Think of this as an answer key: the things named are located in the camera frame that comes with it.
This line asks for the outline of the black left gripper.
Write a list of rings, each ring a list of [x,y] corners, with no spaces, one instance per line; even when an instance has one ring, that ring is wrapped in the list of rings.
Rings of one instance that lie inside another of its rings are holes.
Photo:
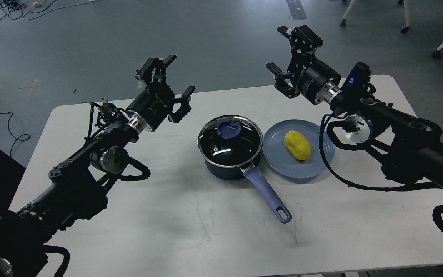
[[[149,58],[136,70],[135,78],[145,84],[145,89],[127,107],[126,113],[130,117],[127,125],[137,133],[154,132],[167,117],[170,122],[179,123],[191,111],[191,95],[196,87],[188,86],[180,97],[174,97],[167,84],[167,67],[176,58],[176,55]],[[174,105],[180,105],[176,111]]]

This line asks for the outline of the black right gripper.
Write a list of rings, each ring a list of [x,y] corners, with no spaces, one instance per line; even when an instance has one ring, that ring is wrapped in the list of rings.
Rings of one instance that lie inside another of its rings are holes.
[[[341,80],[336,70],[315,56],[324,41],[309,26],[279,26],[276,30],[288,39],[292,57],[286,73],[274,63],[266,64],[274,76],[274,87],[288,99],[302,95],[313,105],[323,102],[326,84],[337,86]]]

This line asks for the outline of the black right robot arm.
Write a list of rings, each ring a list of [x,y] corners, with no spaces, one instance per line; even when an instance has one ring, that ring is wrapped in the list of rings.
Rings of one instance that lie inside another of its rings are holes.
[[[393,108],[374,96],[371,70],[362,62],[350,71],[346,81],[315,56],[323,40],[308,26],[277,31],[290,43],[291,60],[286,71],[268,63],[275,77],[274,87],[292,99],[304,96],[313,105],[325,102],[331,113],[323,116],[318,133],[318,151],[336,179],[349,187],[372,191],[406,192],[429,188],[443,189],[442,129],[437,124]],[[323,136],[343,150],[366,151],[381,164],[387,180],[399,187],[369,187],[339,176],[323,149]],[[432,219],[443,233],[443,205],[434,207]]]

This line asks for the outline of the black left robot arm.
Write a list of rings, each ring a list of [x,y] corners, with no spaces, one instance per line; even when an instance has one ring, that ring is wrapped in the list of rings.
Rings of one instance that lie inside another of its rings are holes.
[[[97,118],[104,122],[97,121],[98,130],[88,132],[83,147],[51,169],[51,186],[19,212],[0,212],[0,277],[35,277],[49,254],[63,256],[54,276],[64,276],[70,253],[48,245],[52,236],[106,209],[116,181],[150,177],[149,168],[129,156],[125,146],[137,142],[143,131],[154,132],[165,119],[178,123],[191,111],[195,87],[176,97],[167,84],[167,68],[175,59],[149,58],[135,76],[145,89],[131,104],[126,109],[101,105]]]

